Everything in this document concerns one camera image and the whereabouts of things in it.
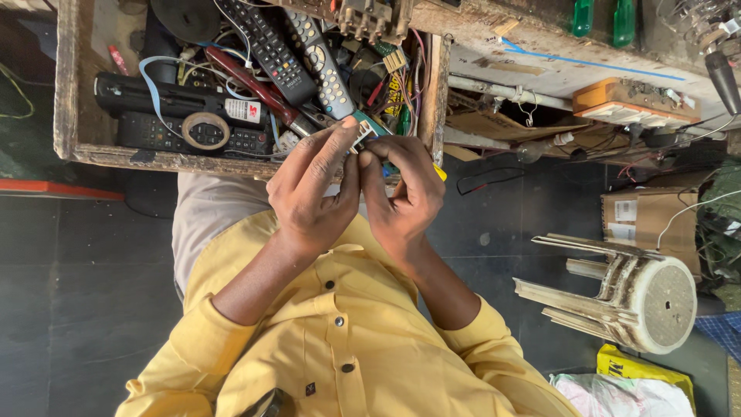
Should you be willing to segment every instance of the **metal hook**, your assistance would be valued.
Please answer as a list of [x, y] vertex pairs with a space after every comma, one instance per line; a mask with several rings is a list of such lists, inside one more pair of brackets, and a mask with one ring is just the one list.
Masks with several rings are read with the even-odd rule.
[[530, 90], [530, 92], [533, 94], [533, 98], [535, 99], [535, 108], [529, 112], [524, 111], [522, 109], [522, 104], [520, 102], [517, 102], [517, 107], [519, 107], [519, 110], [521, 112], [528, 115], [528, 119], [525, 120], [525, 125], [528, 126], [529, 128], [532, 128], [533, 127], [533, 112], [538, 109], [538, 96], [535, 95], [534, 90]]

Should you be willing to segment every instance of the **shirt logo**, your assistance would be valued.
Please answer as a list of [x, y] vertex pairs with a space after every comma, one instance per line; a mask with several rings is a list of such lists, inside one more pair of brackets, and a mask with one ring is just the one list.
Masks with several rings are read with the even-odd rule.
[[306, 396], [314, 395], [316, 394], [316, 383], [312, 382], [311, 384], [306, 386]]

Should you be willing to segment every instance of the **grey remote control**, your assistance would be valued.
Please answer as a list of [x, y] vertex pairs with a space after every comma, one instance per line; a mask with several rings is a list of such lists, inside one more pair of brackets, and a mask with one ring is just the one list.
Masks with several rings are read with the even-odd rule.
[[322, 108], [337, 120], [355, 113], [350, 91], [337, 71], [337, 63], [329, 52], [318, 21], [301, 13], [286, 11], [285, 23], [288, 26], [286, 43], [296, 51], [296, 55], [304, 56]]

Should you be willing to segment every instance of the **roll of tape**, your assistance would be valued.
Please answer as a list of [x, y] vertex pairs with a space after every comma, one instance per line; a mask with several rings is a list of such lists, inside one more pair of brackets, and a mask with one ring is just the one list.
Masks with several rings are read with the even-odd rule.
[[[190, 129], [195, 125], [200, 125], [201, 123], [207, 123], [221, 129], [222, 132], [224, 132], [224, 138], [219, 143], [216, 143], [214, 145], [204, 145], [203, 143], [196, 142], [196, 140], [190, 136]], [[203, 149], [204, 151], [212, 151], [226, 145], [227, 141], [229, 140], [230, 132], [229, 125], [227, 125], [227, 123], [221, 117], [213, 113], [206, 113], [204, 111], [201, 111], [198, 113], [193, 113], [190, 116], [186, 117], [185, 120], [183, 120], [182, 134], [183, 139], [185, 139], [185, 142], [187, 142], [188, 145], [191, 145], [197, 149]]]

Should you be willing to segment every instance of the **white plastic bag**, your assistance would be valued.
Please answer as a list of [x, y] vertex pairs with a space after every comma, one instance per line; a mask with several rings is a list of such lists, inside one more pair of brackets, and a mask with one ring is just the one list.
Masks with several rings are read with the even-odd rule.
[[551, 385], [584, 417], [694, 417], [685, 393], [657, 379], [560, 374]]

